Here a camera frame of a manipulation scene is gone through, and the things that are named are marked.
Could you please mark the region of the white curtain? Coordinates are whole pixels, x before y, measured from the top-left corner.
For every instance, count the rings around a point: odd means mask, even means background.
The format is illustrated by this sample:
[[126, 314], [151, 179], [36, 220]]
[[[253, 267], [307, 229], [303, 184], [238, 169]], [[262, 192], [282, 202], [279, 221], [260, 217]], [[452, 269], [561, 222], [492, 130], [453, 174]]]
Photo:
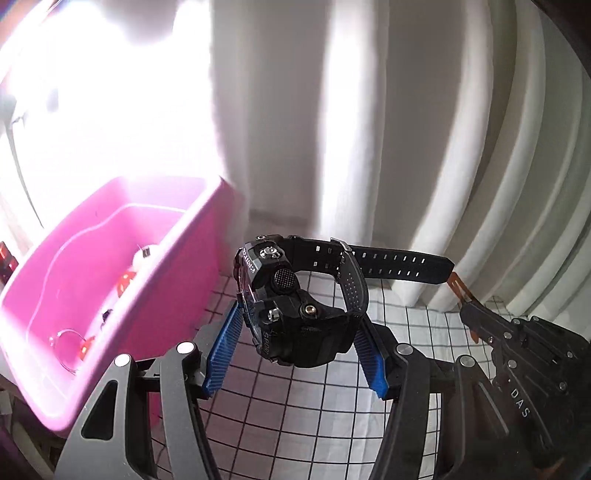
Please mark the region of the white curtain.
[[228, 243], [446, 254], [482, 298], [590, 331], [586, 1], [209, 1]]

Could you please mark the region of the white black grid tablecloth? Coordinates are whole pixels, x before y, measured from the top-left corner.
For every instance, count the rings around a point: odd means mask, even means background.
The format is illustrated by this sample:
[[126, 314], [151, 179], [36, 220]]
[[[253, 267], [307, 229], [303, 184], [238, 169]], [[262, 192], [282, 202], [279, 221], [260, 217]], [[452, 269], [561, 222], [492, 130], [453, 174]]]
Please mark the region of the white black grid tablecloth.
[[[457, 311], [404, 307], [385, 281], [369, 293], [370, 319], [398, 341], [445, 361], [471, 355], [495, 376], [492, 348]], [[432, 394], [419, 479], [433, 479], [441, 406]], [[221, 390], [199, 408], [221, 479], [369, 479], [392, 403], [370, 390], [354, 347], [314, 369], [281, 367], [256, 354], [243, 327]]]

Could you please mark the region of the pink plastic storage bin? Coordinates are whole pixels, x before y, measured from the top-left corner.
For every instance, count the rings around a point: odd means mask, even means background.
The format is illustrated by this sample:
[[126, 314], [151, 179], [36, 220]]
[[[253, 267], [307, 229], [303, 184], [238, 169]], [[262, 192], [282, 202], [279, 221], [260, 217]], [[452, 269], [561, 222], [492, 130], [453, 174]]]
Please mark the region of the pink plastic storage bin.
[[[1, 350], [46, 428], [69, 432], [116, 355], [156, 357], [193, 336], [221, 269], [233, 203], [218, 177], [120, 177], [27, 254], [1, 295]], [[134, 253], [151, 244], [159, 245], [155, 260], [118, 298]]]

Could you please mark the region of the brown metal hair clip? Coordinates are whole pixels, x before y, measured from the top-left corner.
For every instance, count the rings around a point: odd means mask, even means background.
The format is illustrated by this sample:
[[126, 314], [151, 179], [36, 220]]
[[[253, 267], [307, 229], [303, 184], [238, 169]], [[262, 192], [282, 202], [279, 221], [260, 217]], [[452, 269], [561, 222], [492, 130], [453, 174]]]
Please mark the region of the brown metal hair clip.
[[469, 328], [470, 337], [472, 338], [473, 342], [475, 344], [479, 344], [481, 341], [481, 336], [479, 334], [478, 327], [476, 326], [475, 321], [468, 316], [469, 311], [465, 311], [465, 307], [472, 304], [479, 305], [480, 301], [470, 291], [457, 272], [453, 271], [451, 273], [447, 280], [447, 284], [458, 300], [462, 322]]

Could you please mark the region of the black digital wrist watch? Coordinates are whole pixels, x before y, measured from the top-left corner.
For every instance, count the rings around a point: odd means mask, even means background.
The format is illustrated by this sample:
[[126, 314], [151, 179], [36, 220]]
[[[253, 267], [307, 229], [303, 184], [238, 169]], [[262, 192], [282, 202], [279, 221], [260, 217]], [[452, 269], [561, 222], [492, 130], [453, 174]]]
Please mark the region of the black digital wrist watch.
[[[311, 369], [349, 351], [368, 309], [368, 280], [438, 285], [453, 269], [450, 259], [422, 252], [263, 235], [238, 249], [233, 275], [257, 353], [283, 366]], [[345, 305], [315, 299], [297, 277], [303, 271], [331, 276]]]

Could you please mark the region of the pink fuzzy strawberry headband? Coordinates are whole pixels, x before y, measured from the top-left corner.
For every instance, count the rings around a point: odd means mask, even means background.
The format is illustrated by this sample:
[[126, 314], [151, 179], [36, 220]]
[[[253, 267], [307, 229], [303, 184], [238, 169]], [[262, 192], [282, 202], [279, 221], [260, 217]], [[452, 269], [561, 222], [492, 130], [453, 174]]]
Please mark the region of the pink fuzzy strawberry headband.
[[[124, 294], [125, 290], [129, 287], [129, 285], [131, 284], [131, 282], [133, 281], [135, 276], [136, 276], [135, 271], [126, 271], [124, 274], [121, 275], [121, 277], [119, 278], [119, 280], [116, 284], [116, 288], [115, 288], [118, 298], [120, 298]], [[108, 308], [101, 314], [100, 328], [104, 327], [104, 325], [106, 324], [106, 321], [111, 313], [112, 313], [112, 308]], [[92, 347], [95, 339], [96, 339], [96, 335], [92, 335], [88, 338], [85, 338], [83, 343], [81, 344], [81, 347], [79, 350], [79, 358], [82, 361], [85, 360], [85, 357], [87, 356], [88, 351]]]

